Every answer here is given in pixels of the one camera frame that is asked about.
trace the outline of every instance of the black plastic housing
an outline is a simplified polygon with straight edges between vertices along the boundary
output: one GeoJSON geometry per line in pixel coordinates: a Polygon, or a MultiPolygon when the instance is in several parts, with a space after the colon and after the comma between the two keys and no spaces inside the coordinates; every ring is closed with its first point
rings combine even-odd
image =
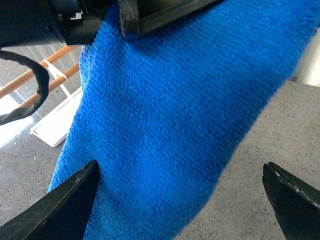
{"type": "Polygon", "coordinates": [[[221,0],[118,0],[122,36],[138,39],[221,0]]]}

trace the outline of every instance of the speckled granite surface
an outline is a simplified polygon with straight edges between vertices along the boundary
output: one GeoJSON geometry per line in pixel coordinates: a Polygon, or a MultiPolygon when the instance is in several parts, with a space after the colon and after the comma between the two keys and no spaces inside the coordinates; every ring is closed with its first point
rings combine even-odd
{"type": "MultiPolygon", "coordinates": [[[[273,161],[320,189],[320,88],[287,82],[238,147],[207,206],[177,240],[285,240],[262,184],[273,161]]],[[[0,225],[44,196],[61,146],[29,127],[0,148],[0,225]]]]}

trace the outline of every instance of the terry cloth texture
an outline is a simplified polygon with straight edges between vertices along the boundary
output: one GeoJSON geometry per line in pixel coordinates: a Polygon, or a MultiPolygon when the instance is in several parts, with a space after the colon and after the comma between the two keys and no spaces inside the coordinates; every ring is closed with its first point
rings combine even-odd
{"type": "Polygon", "coordinates": [[[294,72],[319,19],[320,0],[225,0],[125,41],[112,5],[83,49],[83,98],[49,187],[97,160],[84,239],[173,239],[294,72]]]}

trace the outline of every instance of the black cable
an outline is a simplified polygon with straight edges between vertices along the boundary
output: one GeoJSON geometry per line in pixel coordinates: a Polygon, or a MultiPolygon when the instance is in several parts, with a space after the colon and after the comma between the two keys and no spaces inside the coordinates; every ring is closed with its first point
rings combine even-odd
{"type": "Polygon", "coordinates": [[[37,93],[40,95],[40,98],[30,107],[18,107],[12,112],[4,115],[0,115],[0,126],[24,119],[32,115],[46,100],[49,94],[49,74],[47,70],[41,66],[39,63],[27,58],[26,56],[19,55],[14,52],[2,51],[0,49],[0,59],[11,60],[17,62],[21,65],[27,66],[32,69],[36,82],[38,83],[37,93]]]}

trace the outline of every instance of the wooden rack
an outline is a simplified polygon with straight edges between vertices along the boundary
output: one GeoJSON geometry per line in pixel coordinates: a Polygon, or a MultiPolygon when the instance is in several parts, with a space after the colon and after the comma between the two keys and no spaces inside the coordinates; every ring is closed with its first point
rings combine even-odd
{"type": "MultiPolygon", "coordinates": [[[[65,46],[61,48],[59,51],[55,52],[45,60],[48,61],[50,64],[55,63],[74,49],[76,49],[76,46],[65,46]]],[[[40,62],[40,65],[43,66],[44,68],[48,68],[48,64],[45,61],[40,62]]],[[[79,63],[75,64],[71,68],[69,68],[64,75],[66,76],[67,79],[71,78],[75,73],[79,71],[79,63]]],[[[13,81],[9,82],[7,85],[4,87],[0,88],[0,99],[3,98],[4,96],[12,93],[14,90],[19,88],[21,85],[25,84],[28,82],[30,79],[34,77],[34,72],[30,69],[24,74],[20,75],[13,81]]],[[[63,84],[67,79],[64,76],[60,76],[57,79],[53,80],[49,84],[49,93],[52,92],[54,89],[59,87],[61,84],[63,84]]],[[[19,107],[30,107],[32,106],[38,99],[40,95],[39,94],[34,94],[32,97],[24,101],[19,107]]]]}

